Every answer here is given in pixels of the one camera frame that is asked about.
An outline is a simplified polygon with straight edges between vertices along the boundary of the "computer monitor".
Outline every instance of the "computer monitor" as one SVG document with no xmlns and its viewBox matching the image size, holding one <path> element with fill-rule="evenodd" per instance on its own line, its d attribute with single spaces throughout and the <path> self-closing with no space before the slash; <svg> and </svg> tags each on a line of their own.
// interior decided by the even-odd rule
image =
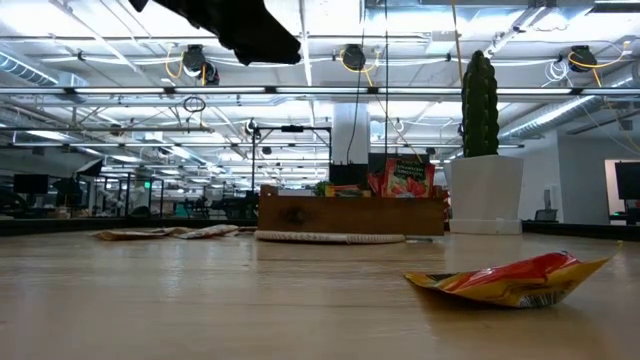
<svg viewBox="0 0 640 360">
<path fill-rule="evenodd" d="M 616 177 L 620 200 L 640 200 L 640 162 L 616 163 Z"/>
</svg>

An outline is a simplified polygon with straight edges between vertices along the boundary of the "monitor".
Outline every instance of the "monitor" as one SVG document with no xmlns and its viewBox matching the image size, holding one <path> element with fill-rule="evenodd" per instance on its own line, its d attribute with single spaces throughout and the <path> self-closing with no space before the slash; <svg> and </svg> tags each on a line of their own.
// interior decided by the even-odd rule
<svg viewBox="0 0 640 360">
<path fill-rule="evenodd" d="M 49 175 L 15 174 L 13 192 L 16 194 L 48 194 Z"/>
<path fill-rule="evenodd" d="M 640 200 L 640 162 L 616 163 L 616 177 L 621 200 Z"/>
</svg>

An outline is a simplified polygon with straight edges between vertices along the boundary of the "desk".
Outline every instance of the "desk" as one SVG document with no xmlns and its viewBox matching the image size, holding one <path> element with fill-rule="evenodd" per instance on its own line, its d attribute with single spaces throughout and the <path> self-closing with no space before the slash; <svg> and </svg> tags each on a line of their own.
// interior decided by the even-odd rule
<svg viewBox="0 0 640 360">
<path fill-rule="evenodd" d="M 462 271 L 615 241 L 542 235 L 291 245 L 252 238 L 0 239 L 2 359 L 636 359 L 640 244 L 555 307 L 468 307 L 403 271 Z"/>
</svg>

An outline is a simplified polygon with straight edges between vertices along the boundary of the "chip bag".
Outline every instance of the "chip bag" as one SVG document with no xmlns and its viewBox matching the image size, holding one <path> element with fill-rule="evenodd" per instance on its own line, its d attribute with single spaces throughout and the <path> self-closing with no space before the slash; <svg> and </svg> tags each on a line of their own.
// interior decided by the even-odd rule
<svg viewBox="0 0 640 360">
<path fill-rule="evenodd" d="M 454 274 L 407 273 L 417 286 L 513 308 L 559 303 L 610 258 L 580 262 L 551 253 L 505 266 Z"/>
<path fill-rule="evenodd" d="M 435 166 L 417 161 L 388 159 L 382 185 L 383 197 L 431 197 Z"/>
</svg>

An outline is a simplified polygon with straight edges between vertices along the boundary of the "cactus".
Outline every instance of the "cactus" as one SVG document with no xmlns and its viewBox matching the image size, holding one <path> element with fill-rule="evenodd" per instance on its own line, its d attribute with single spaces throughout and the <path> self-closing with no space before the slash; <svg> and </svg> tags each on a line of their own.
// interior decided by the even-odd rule
<svg viewBox="0 0 640 360">
<path fill-rule="evenodd" d="M 498 83 L 491 61 L 473 54 L 463 78 L 462 124 L 465 157 L 498 153 Z"/>
</svg>

